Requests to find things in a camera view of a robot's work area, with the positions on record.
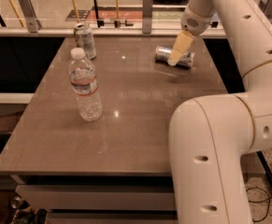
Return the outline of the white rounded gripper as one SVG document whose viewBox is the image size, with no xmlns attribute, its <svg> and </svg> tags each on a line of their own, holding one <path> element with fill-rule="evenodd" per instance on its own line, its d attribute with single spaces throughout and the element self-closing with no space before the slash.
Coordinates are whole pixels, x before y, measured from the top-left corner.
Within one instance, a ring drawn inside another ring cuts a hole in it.
<svg viewBox="0 0 272 224">
<path fill-rule="evenodd" d="M 195 7 L 188 5 L 181 18 L 181 31 L 175 40 L 171 54 L 167 60 L 168 64 L 175 66 L 183 53 L 185 53 L 194 41 L 195 36 L 199 36 L 206 31 L 213 15 L 215 14 L 214 6 Z"/>
</svg>

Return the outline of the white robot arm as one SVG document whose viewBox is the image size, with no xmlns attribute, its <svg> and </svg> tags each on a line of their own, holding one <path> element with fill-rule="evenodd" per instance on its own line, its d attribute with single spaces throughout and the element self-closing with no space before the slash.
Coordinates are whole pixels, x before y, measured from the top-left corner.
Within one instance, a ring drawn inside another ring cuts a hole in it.
<svg viewBox="0 0 272 224">
<path fill-rule="evenodd" d="M 221 20 L 243 92 L 193 98 L 169 125 L 179 224 L 252 224 L 240 158 L 272 148 L 272 24 L 253 0 L 190 0 L 169 56 L 175 65 L 213 16 Z"/>
</svg>

